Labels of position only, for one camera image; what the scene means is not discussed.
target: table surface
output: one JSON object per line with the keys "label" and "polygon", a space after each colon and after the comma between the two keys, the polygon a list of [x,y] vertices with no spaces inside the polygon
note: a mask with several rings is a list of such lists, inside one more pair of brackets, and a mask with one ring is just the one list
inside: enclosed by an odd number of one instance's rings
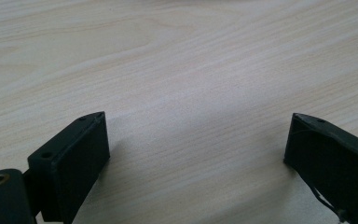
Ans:
{"label": "table surface", "polygon": [[358,1],[0,1],[0,169],[96,111],[74,223],[336,224],[282,158],[294,112],[358,136]]}

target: black clamp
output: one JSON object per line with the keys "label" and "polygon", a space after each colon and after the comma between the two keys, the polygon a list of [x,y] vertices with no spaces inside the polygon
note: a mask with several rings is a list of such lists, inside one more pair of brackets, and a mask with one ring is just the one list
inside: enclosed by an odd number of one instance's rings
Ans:
{"label": "black clamp", "polygon": [[294,114],[284,162],[341,222],[358,224],[358,137],[323,119]]}
{"label": "black clamp", "polygon": [[29,170],[0,170],[0,224],[72,223],[109,160],[104,112],[76,119],[28,157]]}

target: light wood surface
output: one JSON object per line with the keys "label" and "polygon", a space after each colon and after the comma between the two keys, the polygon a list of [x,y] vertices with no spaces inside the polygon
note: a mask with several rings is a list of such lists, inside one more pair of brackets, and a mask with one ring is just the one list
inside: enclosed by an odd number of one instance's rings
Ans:
{"label": "light wood surface", "polygon": [[0,169],[102,110],[75,223],[336,224],[282,157],[294,112],[358,136],[358,1],[0,1]]}

